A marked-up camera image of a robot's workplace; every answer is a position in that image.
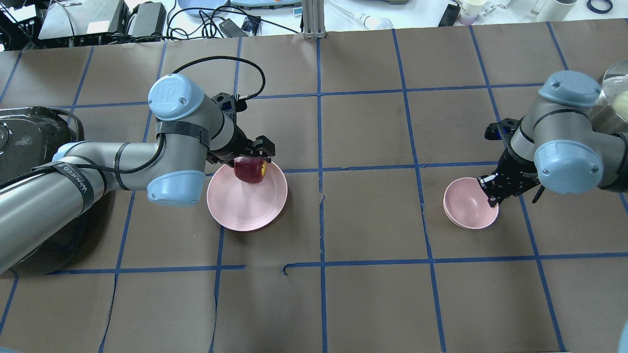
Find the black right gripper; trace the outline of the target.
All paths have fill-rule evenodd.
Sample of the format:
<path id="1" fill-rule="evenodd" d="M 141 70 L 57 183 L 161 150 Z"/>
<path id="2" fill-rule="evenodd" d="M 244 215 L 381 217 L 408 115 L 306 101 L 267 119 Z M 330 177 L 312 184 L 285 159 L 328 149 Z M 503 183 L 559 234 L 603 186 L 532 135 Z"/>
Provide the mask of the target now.
<path id="1" fill-rule="evenodd" d="M 495 208 L 511 196 L 517 197 L 540 185 L 534 162 L 518 155 L 512 147 L 512 138 L 518 131 L 520 123 L 518 119 L 503 119 L 489 124 L 485 130 L 485 139 L 501 140 L 504 145 L 504 152 L 496 169 L 489 175 L 480 175 L 477 178 L 478 185 L 491 208 Z M 531 203 L 536 204 L 544 191 L 545 187 L 540 185 Z"/>

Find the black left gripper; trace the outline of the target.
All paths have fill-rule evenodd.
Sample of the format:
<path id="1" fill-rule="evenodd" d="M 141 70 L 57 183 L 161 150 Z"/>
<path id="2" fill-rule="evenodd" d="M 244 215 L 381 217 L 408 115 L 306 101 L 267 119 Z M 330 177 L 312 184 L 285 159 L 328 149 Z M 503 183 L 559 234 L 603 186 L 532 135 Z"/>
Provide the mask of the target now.
<path id="1" fill-rule="evenodd" d="M 264 135 L 256 139 L 249 139 L 237 125 L 237 114 L 247 110 L 247 102 L 238 94 L 220 93 L 211 101 L 215 103 L 223 114 L 223 123 L 218 132 L 211 137 L 210 149 L 206 161 L 211 165 L 234 166 L 234 159 L 246 156 L 262 158 L 271 163 L 276 156 L 276 147 L 273 141 Z"/>

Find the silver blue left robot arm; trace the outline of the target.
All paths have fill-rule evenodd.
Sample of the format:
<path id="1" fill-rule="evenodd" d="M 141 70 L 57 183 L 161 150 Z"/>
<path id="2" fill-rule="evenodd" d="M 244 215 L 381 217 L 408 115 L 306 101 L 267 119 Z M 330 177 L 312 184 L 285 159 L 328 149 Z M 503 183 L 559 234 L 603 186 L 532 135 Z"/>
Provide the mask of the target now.
<path id="1" fill-rule="evenodd" d="M 63 145 L 53 161 L 1 188 L 1 271 L 80 217 L 108 192 L 146 191 L 165 206 L 198 203 L 206 163 L 233 165 L 241 156 L 270 161 L 275 145 L 265 136 L 248 139 L 236 114 L 248 97 L 209 98 L 179 73 L 157 80 L 148 104 L 157 119 L 156 143 L 81 141 Z"/>

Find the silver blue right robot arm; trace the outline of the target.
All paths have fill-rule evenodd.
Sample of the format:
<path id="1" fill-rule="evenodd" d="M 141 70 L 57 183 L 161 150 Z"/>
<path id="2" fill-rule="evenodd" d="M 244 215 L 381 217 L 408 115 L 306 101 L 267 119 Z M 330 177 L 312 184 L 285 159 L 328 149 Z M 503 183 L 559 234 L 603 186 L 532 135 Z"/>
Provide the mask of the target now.
<path id="1" fill-rule="evenodd" d="M 484 138 L 504 145 L 496 169 L 477 178 L 489 206 L 537 186 L 535 201 L 544 190 L 627 191 L 627 134 L 597 132 L 588 115 L 601 93 L 594 78 L 561 70 L 549 76 L 522 118 L 488 125 Z"/>

